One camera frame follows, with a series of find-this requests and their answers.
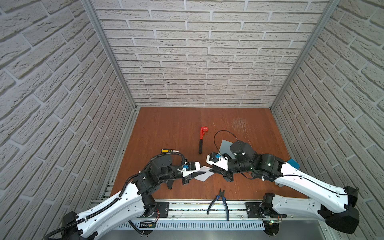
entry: diagonal cutting pliers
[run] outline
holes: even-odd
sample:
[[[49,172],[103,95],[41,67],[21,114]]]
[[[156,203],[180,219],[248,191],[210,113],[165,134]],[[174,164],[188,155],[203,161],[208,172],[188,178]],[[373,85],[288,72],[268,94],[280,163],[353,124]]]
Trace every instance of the diagonal cutting pliers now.
[[[224,197],[224,192],[225,192],[225,190],[221,191],[221,189],[220,189],[219,194],[216,195],[216,198],[214,200],[212,200],[211,204],[209,204],[209,207],[208,207],[208,210],[207,210],[207,215],[209,214],[209,211],[211,210],[211,207],[216,202],[216,200],[221,197],[223,199],[223,203],[224,203],[224,206],[225,206],[225,211],[227,212],[227,221],[229,221],[229,209],[228,209],[227,202],[225,201],[226,197]]]

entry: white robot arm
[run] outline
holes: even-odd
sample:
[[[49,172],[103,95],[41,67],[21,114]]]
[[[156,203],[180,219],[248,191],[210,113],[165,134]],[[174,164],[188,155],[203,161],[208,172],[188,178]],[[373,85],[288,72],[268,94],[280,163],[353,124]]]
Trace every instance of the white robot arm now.
[[[264,217],[286,217],[287,214],[302,215],[324,221],[330,227],[353,233],[359,223],[359,211],[354,208],[358,191],[352,187],[337,187],[322,182],[289,163],[271,154],[257,154],[242,141],[233,143],[228,154],[211,153],[207,163],[215,165],[210,171],[223,175],[233,182],[233,174],[251,172],[252,179],[262,179],[293,188],[308,199],[289,198],[266,193],[260,205]]]
[[[172,166],[170,155],[182,158],[180,167]],[[143,171],[127,179],[122,190],[99,205],[76,214],[70,212],[63,217],[63,227],[50,232],[46,240],[56,233],[62,233],[65,240],[96,240],[117,226],[137,217],[149,217],[156,208],[152,193],[167,183],[172,189],[174,180],[183,184],[204,174],[199,162],[188,162],[179,152],[167,152],[153,157]]]

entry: black mounting plate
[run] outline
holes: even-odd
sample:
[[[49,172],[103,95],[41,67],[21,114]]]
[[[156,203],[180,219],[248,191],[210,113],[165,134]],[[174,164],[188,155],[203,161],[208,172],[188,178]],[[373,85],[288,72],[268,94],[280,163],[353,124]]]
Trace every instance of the black mounting plate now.
[[[261,202],[246,202],[245,207],[247,208],[248,218],[260,218],[259,205]]]
[[[160,218],[162,217],[168,217],[168,208],[169,208],[169,202],[156,202],[156,207],[159,210]],[[157,212],[153,212],[153,214],[149,217],[156,217]]]

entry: brown tabletop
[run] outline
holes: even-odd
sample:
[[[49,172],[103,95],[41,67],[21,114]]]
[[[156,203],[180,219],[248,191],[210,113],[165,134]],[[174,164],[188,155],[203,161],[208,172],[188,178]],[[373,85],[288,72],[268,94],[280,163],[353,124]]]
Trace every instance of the brown tabletop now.
[[[209,130],[204,135],[203,153],[199,154],[201,126],[207,126]],[[206,163],[206,156],[217,152],[213,137],[222,129],[231,131],[239,140],[249,143],[259,154],[270,153],[285,161],[290,158],[269,109],[145,107],[140,109],[112,194],[120,191],[126,179],[141,171],[162,148],[179,150],[188,161],[198,161],[201,166],[211,167]],[[231,134],[220,132],[216,136],[218,147],[223,139],[230,142],[236,140]],[[180,165],[180,159],[175,156],[173,164]],[[161,189],[153,193],[153,197],[212,199],[220,188],[225,189],[225,196],[229,200],[262,199],[267,192],[286,197],[306,197],[289,187],[280,188],[260,179],[249,180],[241,174],[234,175],[234,182],[227,182],[218,174],[205,182],[193,179],[186,185],[182,185],[181,179],[176,180],[172,190],[162,184]]]

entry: white brick wall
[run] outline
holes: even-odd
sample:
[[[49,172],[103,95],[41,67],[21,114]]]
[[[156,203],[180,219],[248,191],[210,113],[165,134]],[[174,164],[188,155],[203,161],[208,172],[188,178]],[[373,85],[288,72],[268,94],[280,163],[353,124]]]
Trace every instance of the white brick wall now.
[[[383,1],[341,0],[273,111],[301,168],[359,188],[349,239],[384,237]]]
[[[0,239],[96,197],[132,109],[81,1],[0,1]]]
[[[266,108],[327,1],[93,3],[139,106]]]

